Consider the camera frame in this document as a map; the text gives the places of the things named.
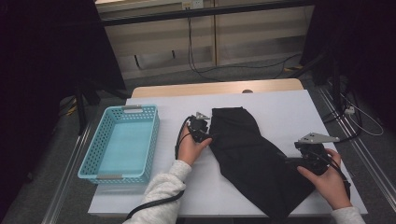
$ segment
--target black cloth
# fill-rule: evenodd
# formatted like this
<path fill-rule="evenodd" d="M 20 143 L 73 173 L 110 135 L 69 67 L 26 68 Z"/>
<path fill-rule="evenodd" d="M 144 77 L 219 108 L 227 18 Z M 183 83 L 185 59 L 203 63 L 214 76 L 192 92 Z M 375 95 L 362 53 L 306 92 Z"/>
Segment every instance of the black cloth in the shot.
<path fill-rule="evenodd" d="M 213 108 L 209 132 L 219 135 L 210 148 L 221 174 L 269 218 L 283 220 L 315 188 L 285 164 L 245 108 Z"/>

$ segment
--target person's right hand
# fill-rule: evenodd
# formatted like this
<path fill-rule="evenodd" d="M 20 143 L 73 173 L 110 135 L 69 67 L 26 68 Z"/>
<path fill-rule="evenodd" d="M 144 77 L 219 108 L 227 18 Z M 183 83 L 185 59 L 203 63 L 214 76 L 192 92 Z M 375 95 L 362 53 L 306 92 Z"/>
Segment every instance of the person's right hand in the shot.
<path fill-rule="evenodd" d="M 195 143 L 192 136 L 187 128 L 187 124 L 184 125 L 183 132 L 180 135 L 180 146 L 178 149 L 177 159 L 186 162 L 189 166 L 192 166 L 194 162 L 201 155 L 201 152 L 209 146 L 212 142 L 212 138 L 207 138 L 202 143 Z"/>
<path fill-rule="evenodd" d="M 341 165 L 340 154 L 327 148 L 326 151 L 338 165 Z M 331 166 L 323 175 L 315 175 L 302 166 L 297 167 L 297 170 L 315 185 L 319 193 L 326 199 L 333 210 L 352 206 L 347 197 L 343 179 Z"/>

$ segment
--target white table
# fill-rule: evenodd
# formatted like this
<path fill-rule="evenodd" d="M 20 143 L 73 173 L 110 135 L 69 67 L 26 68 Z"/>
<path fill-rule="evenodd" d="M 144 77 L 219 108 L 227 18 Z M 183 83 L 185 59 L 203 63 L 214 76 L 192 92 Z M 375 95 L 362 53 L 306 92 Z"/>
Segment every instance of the white table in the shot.
<path fill-rule="evenodd" d="M 210 94 L 169 97 L 132 98 L 127 105 L 158 106 L 160 130 L 155 149 L 151 178 L 167 172 L 174 160 L 174 146 L 182 121 L 200 111 L 211 117 L 214 107 L 244 107 L 257 121 L 262 136 L 274 143 L 288 157 L 298 157 L 294 141 L 308 133 L 328 134 L 307 91 L 276 91 L 247 94 Z M 335 148 L 334 144 L 325 147 Z M 359 193 L 351 182 L 351 201 L 367 214 Z M 219 164 L 210 149 L 204 150 L 186 180 L 180 217 L 266 217 L 219 172 Z M 92 199 L 90 214 L 100 217 L 125 217 L 137 207 L 146 186 L 99 185 Z M 314 191 L 290 217 L 327 216 L 332 209 Z"/>

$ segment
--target black wire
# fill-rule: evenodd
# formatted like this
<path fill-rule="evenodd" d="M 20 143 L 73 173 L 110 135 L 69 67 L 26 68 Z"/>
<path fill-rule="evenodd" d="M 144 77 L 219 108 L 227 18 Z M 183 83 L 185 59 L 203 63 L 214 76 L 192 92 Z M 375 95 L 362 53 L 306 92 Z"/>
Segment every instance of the black wire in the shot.
<path fill-rule="evenodd" d="M 190 133 L 184 135 L 181 140 L 180 140 L 180 136 L 181 133 L 183 132 L 184 126 L 186 125 L 187 120 L 189 120 L 191 118 L 191 116 L 187 117 L 184 121 L 183 124 L 181 125 L 180 131 L 178 132 L 178 136 L 177 136 L 177 144 L 175 146 L 175 154 L 176 154 L 176 159 L 177 159 L 177 154 L 178 154 L 178 147 L 180 146 L 181 141 L 183 141 L 183 139 L 188 136 Z M 160 200 L 156 200 L 153 202 L 149 202 L 149 203 L 144 203 L 141 204 L 139 206 L 137 206 L 134 210 L 132 210 L 128 216 L 125 218 L 125 220 L 128 220 L 129 218 L 131 218 L 136 212 L 146 209 L 146 208 L 150 208 L 150 207 L 154 207 L 154 206 L 158 206 L 164 203 L 171 203 L 174 202 L 176 200 L 178 200 L 179 198 L 181 198 L 181 196 L 183 196 L 184 194 L 184 190 L 182 190 L 181 192 L 179 192 L 177 195 L 175 196 L 171 196 L 169 198 L 165 198 L 165 199 L 160 199 Z"/>
<path fill-rule="evenodd" d="M 209 68 L 209 69 L 204 70 L 204 71 L 199 71 L 195 67 L 195 62 L 194 62 L 193 53 L 192 53 L 191 18 L 188 18 L 188 24 L 189 24 L 189 66 L 190 66 L 191 71 L 197 73 L 200 77 L 203 77 L 203 78 L 206 78 L 206 79 L 211 79 L 211 80 L 222 82 L 222 80 L 219 80 L 219 79 L 216 79 L 216 78 L 212 78 L 212 77 L 204 77 L 202 75 L 202 73 L 207 73 L 207 72 L 210 72 L 210 71 L 213 71 L 213 70 L 217 70 L 217 69 L 222 69 L 222 68 L 252 68 L 252 69 L 255 69 L 255 68 L 268 68 L 268 67 L 273 67 L 273 66 L 277 66 L 277 65 L 283 64 L 280 73 L 277 74 L 275 77 L 273 77 L 273 79 L 275 79 L 275 78 L 279 77 L 283 73 L 283 69 L 285 68 L 285 63 L 288 60 L 290 60 L 290 59 L 292 59 L 292 58 L 294 58 L 296 56 L 302 55 L 301 53 L 294 54 L 292 56 L 289 56 L 285 60 L 282 60 L 281 62 L 274 63 L 274 64 L 269 64 L 269 65 L 263 65 L 263 66 L 227 65 L 227 66 L 218 66 L 218 67 L 214 67 L 214 68 Z"/>
<path fill-rule="evenodd" d="M 189 22 L 189 65 L 190 65 L 190 69 L 195 72 L 196 74 L 198 74 L 200 77 L 206 78 L 206 79 L 210 79 L 210 80 L 215 80 L 218 82 L 222 82 L 222 80 L 216 79 L 216 78 L 212 78 L 212 77 L 204 77 L 201 73 L 197 70 L 197 68 L 195 67 L 195 62 L 194 62 L 194 56 L 192 54 L 192 39 L 191 39 L 191 18 L 188 18 L 188 22 Z"/>
<path fill-rule="evenodd" d="M 335 120 L 337 120 L 337 119 L 343 117 L 344 114 L 345 114 L 345 110 L 346 110 L 346 109 L 347 109 L 347 105 L 344 105 L 344 107 L 341 109 L 341 111 L 339 111 L 339 113 L 338 113 L 338 115 L 337 115 L 336 117 L 334 117 L 334 118 L 332 118 L 332 119 L 329 119 L 329 120 L 324 120 L 323 123 L 324 123 L 324 124 L 330 123 L 330 122 L 332 122 L 332 121 L 335 121 Z"/>
<path fill-rule="evenodd" d="M 335 111 L 336 111 L 336 110 L 334 109 L 334 110 L 332 110 L 332 112 L 330 112 L 329 114 L 323 115 L 323 116 L 321 117 L 321 119 L 324 120 L 324 119 L 328 118 L 328 117 L 331 116 L 333 113 L 335 113 Z"/>
<path fill-rule="evenodd" d="M 337 164 L 337 162 L 335 162 L 332 158 L 330 158 L 336 165 L 334 165 L 332 162 L 328 162 L 326 159 L 324 159 L 323 157 L 321 157 L 319 154 L 313 152 L 313 151 L 307 151 L 315 156 L 317 156 L 319 159 L 321 159 L 322 161 L 326 162 L 327 164 L 329 164 L 335 171 L 337 171 L 337 173 L 341 176 L 341 179 L 344 182 L 344 187 L 346 190 L 346 195 L 348 197 L 348 199 L 350 200 L 350 183 L 349 181 L 347 181 L 347 177 L 344 175 L 344 173 L 341 171 L 340 165 Z"/>
<path fill-rule="evenodd" d="M 356 107 L 359 107 L 359 103 L 358 103 L 358 100 L 356 98 L 355 92 L 354 91 L 351 91 L 351 92 L 352 92 L 352 97 L 354 99 L 354 103 L 355 103 Z M 363 122 L 362 122 L 362 119 L 361 119 L 361 112 L 358 110 L 355 113 L 355 116 L 357 118 L 359 126 L 361 126 L 361 128 L 362 128 L 363 127 Z M 347 138 L 344 138 L 344 139 L 340 140 L 339 142 L 335 142 L 335 143 L 343 143 L 343 142 L 346 142 L 346 141 L 349 141 L 351 139 L 354 139 L 354 138 L 358 137 L 361 134 L 361 128 L 358 127 L 358 130 L 355 133 L 353 133 L 351 136 L 349 136 Z"/>

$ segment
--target basket handle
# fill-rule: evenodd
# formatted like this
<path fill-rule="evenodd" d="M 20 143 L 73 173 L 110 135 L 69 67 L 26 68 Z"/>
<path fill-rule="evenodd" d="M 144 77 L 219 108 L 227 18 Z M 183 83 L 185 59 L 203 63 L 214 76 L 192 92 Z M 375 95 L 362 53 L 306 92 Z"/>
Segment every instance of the basket handle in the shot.
<path fill-rule="evenodd" d="M 123 179 L 122 175 L 97 175 L 97 179 Z"/>
<path fill-rule="evenodd" d="M 121 109 L 123 109 L 126 114 L 143 113 L 142 105 L 123 105 Z"/>

